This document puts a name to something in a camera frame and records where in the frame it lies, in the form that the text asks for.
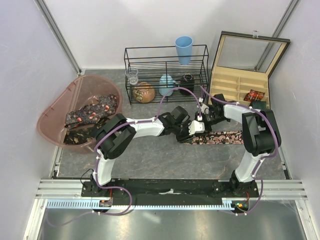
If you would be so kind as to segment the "black floral rose tie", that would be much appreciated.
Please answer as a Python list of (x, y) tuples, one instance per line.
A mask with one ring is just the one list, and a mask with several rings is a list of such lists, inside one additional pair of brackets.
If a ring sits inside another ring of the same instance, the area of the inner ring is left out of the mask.
[(243, 145), (243, 132), (235, 131), (212, 131), (201, 133), (184, 142), (188, 145)]

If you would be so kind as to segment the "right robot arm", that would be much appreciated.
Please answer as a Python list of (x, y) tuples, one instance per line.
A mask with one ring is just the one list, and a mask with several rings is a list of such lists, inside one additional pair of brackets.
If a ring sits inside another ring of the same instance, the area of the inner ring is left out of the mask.
[(229, 184), (229, 191), (235, 197), (242, 196), (247, 191), (247, 185), (256, 179), (256, 174), (263, 161), (273, 158), (281, 146), (281, 136), (270, 109), (255, 109), (239, 102), (227, 102), (223, 95), (219, 97), (209, 95), (211, 106), (199, 99), (202, 119), (205, 126), (234, 120), (242, 125), (242, 140), (245, 153), (239, 166), (233, 171)]

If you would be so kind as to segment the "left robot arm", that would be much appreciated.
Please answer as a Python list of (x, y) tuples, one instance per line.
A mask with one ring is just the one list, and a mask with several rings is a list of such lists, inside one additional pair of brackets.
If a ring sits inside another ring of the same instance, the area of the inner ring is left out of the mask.
[(205, 130), (204, 118), (198, 113), (190, 120), (188, 112), (177, 106), (172, 112), (165, 112), (151, 118), (126, 118), (116, 114), (95, 134), (97, 153), (92, 191), (99, 197), (110, 191), (112, 169), (115, 160), (123, 154), (130, 142), (142, 137), (160, 137), (174, 134), (178, 142), (184, 142)]

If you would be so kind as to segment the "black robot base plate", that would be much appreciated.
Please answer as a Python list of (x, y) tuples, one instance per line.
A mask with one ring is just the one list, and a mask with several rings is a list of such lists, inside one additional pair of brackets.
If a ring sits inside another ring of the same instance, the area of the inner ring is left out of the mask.
[(82, 184), (82, 197), (111, 197), (113, 203), (127, 205), (130, 202), (127, 189), (135, 204), (219, 204), (223, 198), (257, 198), (257, 183), (252, 181), (235, 185), (235, 181), (217, 179), (143, 179), (113, 178), (106, 187), (119, 189), (101, 189), (95, 180)]

